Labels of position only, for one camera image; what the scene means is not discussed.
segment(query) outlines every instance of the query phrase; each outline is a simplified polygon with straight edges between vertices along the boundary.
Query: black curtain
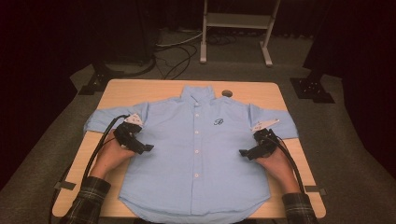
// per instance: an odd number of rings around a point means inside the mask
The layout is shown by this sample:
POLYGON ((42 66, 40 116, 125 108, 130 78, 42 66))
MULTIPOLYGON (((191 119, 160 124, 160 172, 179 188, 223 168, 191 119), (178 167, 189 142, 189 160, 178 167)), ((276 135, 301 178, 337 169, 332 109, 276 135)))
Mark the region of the black curtain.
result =
POLYGON ((53 1, 0 4, 0 188, 77 93, 69 77, 87 64, 71 56, 81 49, 73 48, 79 40, 70 32, 74 21, 65 13, 67 6, 53 1))
POLYGON ((393 0, 333 0, 304 62, 343 79, 346 109, 361 141, 394 177, 395 11, 393 0))
POLYGON ((273 35, 315 36, 332 0, 281 0, 273 35))

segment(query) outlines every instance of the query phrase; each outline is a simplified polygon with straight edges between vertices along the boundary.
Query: plaid sleeve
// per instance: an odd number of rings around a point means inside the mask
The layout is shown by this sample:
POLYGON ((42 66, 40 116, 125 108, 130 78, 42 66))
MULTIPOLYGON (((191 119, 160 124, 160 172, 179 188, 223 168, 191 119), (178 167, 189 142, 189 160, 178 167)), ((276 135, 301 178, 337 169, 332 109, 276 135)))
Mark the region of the plaid sleeve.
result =
POLYGON ((289 193, 282 197, 289 224, 318 223, 309 197, 303 193, 289 193))
POLYGON ((102 203, 109 190, 110 184, 105 180, 88 176, 81 184, 72 207, 59 223, 98 223, 102 203))

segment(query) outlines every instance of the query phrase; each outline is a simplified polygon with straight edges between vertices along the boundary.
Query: motion capture glove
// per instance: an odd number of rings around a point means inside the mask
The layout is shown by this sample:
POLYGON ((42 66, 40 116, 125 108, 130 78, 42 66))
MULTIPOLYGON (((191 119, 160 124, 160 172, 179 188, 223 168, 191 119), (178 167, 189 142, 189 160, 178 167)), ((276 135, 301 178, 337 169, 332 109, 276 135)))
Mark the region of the motion capture glove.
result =
POLYGON ((249 150, 240 149, 239 152, 243 157, 247 157, 250 161, 257 159, 259 157, 267 158, 275 151, 279 140, 274 134, 272 129, 269 131, 267 129, 262 129, 253 134, 254 139, 258 143, 256 147, 249 150))
POLYGON ((154 146, 144 145, 136 139, 134 135, 141 130, 142 128, 139 125, 124 121, 114 131, 114 136, 119 141, 121 147, 142 154, 144 151, 151 151, 154 146))

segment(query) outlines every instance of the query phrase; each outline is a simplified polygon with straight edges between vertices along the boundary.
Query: wrist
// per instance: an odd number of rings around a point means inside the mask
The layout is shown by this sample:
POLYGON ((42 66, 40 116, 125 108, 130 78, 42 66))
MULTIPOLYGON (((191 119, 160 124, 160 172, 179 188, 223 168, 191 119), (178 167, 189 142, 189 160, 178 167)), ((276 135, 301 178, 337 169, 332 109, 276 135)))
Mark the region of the wrist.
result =
POLYGON ((281 188, 283 193, 301 193, 300 187, 296 179, 284 180, 281 182, 281 188))
POLYGON ((96 178, 100 178, 100 179, 106 180, 107 172, 102 170, 102 169, 100 169, 97 166, 93 166, 89 176, 94 176, 96 178))

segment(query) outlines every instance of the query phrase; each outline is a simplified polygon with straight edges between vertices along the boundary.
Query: gray carpet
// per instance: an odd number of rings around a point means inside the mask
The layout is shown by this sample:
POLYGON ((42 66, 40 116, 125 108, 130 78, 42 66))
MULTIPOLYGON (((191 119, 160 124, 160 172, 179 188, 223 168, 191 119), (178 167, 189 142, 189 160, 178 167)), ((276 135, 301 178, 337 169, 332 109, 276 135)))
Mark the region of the gray carpet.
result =
MULTIPOLYGON (((181 33, 163 32, 163 43, 184 39, 181 33)), ((291 77, 306 77, 302 68, 311 39, 273 36, 269 51, 274 66, 265 66, 259 48, 260 37, 237 37, 226 46, 208 46, 207 64, 199 64, 198 52, 187 70, 177 79, 275 82, 300 133, 300 139, 314 178, 326 189, 323 202, 327 215, 320 223, 396 223, 396 181, 365 150, 344 107, 341 79, 321 80, 335 104, 315 104, 297 98, 291 77)), ((167 64, 186 57, 183 50, 170 49, 156 54, 167 64)), ((158 60, 158 68, 134 78, 160 79, 170 68, 158 60)), ((136 71, 144 67, 114 65, 136 71)), ((78 90, 88 83, 92 67, 71 76, 78 90)), ((96 108, 102 93, 77 95, 52 123, 26 157, 19 170, 0 192, 0 223, 46 223, 53 185, 74 159, 82 140, 82 126, 96 108)), ((100 223, 132 223, 131 219, 101 218, 100 223)), ((272 223, 261 220, 261 223, 272 223)))

